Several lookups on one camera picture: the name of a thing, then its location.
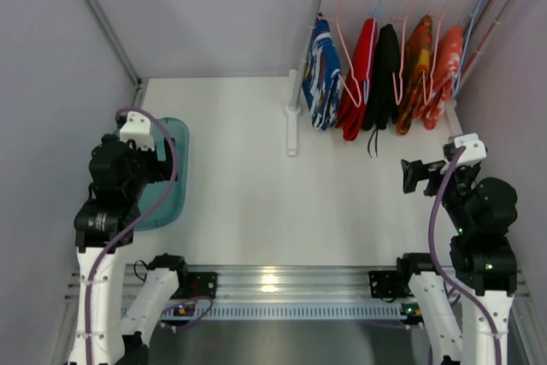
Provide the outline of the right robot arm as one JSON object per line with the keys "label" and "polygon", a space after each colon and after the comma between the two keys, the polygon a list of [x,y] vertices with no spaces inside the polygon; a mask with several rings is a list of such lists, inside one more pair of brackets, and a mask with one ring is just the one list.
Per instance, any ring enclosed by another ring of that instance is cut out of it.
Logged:
{"label": "right robot arm", "polygon": [[407,327],[424,327],[432,364],[505,364],[518,268],[507,239],[517,219],[515,188],[477,180],[479,165],[401,162],[403,190],[433,197],[426,253],[406,253],[394,270],[369,273],[371,295],[387,303],[412,297]]}

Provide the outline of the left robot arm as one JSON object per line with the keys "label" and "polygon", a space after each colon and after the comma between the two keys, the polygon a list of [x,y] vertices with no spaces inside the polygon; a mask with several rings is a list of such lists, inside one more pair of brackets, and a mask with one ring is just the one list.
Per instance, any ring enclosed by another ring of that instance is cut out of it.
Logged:
{"label": "left robot arm", "polygon": [[150,340],[167,302],[185,287],[184,257],[159,255],[130,309],[123,312],[125,263],[122,251],[146,215],[138,203],[145,188],[179,177],[176,142],[163,140],[159,159],[154,140],[106,134],[89,162],[88,198],[74,218],[79,263],[79,310],[69,364],[146,364]]}

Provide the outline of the blue patterned trousers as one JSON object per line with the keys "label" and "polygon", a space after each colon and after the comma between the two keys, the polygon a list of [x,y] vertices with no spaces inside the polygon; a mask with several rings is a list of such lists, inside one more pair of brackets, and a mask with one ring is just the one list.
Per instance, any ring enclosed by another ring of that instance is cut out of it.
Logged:
{"label": "blue patterned trousers", "polygon": [[342,81],[338,53],[323,14],[317,15],[307,58],[302,92],[312,127],[325,131],[337,123]]}

